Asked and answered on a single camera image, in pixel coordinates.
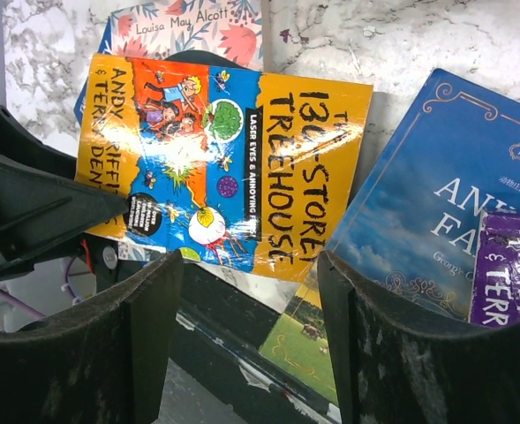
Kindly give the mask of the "Little Women floral book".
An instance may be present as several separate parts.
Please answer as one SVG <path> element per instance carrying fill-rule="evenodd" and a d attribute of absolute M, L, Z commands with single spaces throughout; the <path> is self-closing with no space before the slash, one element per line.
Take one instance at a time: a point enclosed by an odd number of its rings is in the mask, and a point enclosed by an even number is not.
<path fill-rule="evenodd" d="M 113 11 L 99 51 L 165 59 L 205 51 L 255 71 L 265 66 L 261 1 L 157 1 Z"/>

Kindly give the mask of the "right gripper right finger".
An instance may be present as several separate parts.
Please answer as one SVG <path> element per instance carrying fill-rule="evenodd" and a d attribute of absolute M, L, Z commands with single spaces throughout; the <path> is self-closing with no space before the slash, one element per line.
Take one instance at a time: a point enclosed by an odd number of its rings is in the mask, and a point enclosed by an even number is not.
<path fill-rule="evenodd" d="M 324 322 L 344 423 L 520 423 L 520 323 L 436 314 L 325 251 Z"/>

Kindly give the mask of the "yellow 130-Storey Treehouse book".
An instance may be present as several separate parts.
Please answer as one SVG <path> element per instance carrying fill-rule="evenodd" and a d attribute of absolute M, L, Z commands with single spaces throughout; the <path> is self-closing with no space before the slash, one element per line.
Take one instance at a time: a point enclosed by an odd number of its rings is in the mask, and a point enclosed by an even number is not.
<path fill-rule="evenodd" d="M 372 96 L 340 80 L 97 54 L 76 180 L 120 195 L 127 210 L 92 233 L 302 281 L 318 256 L 295 243 L 311 173 L 326 179 L 332 227 L 347 208 Z"/>

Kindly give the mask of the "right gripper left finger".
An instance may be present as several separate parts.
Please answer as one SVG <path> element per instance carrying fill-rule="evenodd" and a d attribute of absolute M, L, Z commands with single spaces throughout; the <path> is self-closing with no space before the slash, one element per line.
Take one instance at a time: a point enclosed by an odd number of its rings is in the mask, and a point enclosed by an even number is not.
<path fill-rule="evenodd" d="M 184 261 L 170 252 L 92 298 L 0 332 L 0 423 L 153 423 Z"/>

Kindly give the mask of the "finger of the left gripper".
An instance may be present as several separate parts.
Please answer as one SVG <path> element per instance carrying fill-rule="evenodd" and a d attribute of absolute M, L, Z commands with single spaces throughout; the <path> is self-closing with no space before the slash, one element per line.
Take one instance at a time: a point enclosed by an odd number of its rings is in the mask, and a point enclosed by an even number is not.
<path fill-rule="evenodd" d="M 78 254 L 84 232 L 126 212 L 121 196 L 74 181 L 75 167 L 0 105 L 0 281 Z"/>

